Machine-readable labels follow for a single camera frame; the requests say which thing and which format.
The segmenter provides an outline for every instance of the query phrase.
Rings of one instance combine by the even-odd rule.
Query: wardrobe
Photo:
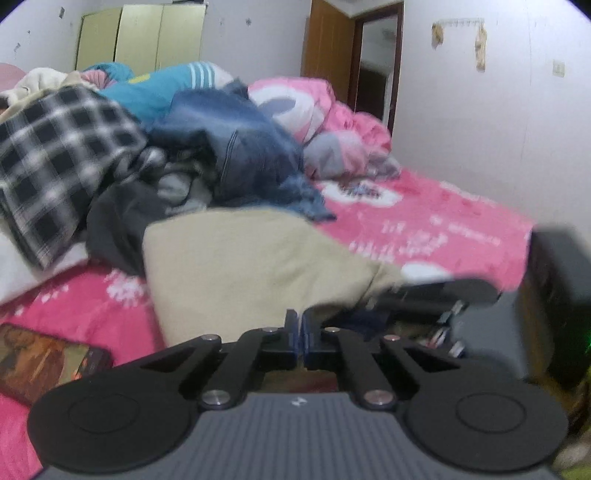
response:
[[[85,15],[76,70],[125,63],[139,76],[199,60],[205,5],[125,5]]]

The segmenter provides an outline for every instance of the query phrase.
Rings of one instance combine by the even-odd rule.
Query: phone screen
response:
[[[33,403],[48,390],[76,380],[89,369],[88,345],[0,326],[0,387],[10,396]]]

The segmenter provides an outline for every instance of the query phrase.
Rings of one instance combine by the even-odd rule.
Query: pink bedsheet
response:
[[[521,281],[532,222],[488,199],[409,170],[396,180],[319,187],[338,218],[320,230],[402,266],[410,279],[478,275],[506,290]]]
[[[0,307],[2,322],[104,347],[116,365],[164,346],[145,283],[100,265],[76,267]],[[1,480],[26,480],[41,468],[27,411],[0,395]]]
[[[519,284],[532,223],[489,200],[408,170],[355,188],[319,184],[338,220],[319,229],[352,252],[402,265],[416,280],[480,275]],[[0,307],[12,322],[108,348],[119,365],[163,347],[141,280],[99,265],[75,268]],[[40,468],[26,433],[27,409],[0,395],[0,480]]]

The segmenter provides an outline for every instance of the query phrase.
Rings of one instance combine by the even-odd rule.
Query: white flower pattern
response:
[[[128,277],[114,268],[104,282],[109,282],[107,295],[124,308],[137,307],[141,301],[147,299],[147,287],[139,277]]]

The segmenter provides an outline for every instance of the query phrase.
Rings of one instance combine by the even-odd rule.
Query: black and white checkered cloth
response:
[[[51,93],[1,124],[0,210],[26,259],[50,266],[109,169],[146,142],[132,115],[83,86]]]

